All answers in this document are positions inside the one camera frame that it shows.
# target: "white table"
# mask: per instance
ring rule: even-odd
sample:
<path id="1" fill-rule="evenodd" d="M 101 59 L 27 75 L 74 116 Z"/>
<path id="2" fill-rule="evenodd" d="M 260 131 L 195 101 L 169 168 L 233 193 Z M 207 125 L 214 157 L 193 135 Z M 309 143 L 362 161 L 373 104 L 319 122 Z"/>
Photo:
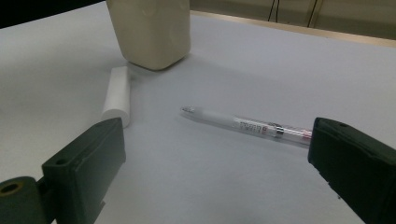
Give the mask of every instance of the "white table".
<path id="1" fill-rule="evenodd" d="M 359 224 L 307 150 L 184 119 L 200 105 L 300 127 L 337 119 L 396 147 L 396 49 L 191 17 L 191 53 L 121 56 L 105 3 L 0 30 L 0 180 L 100 121 L 111 68 L 134 73 L 127 162 L 96 223 Z"/>

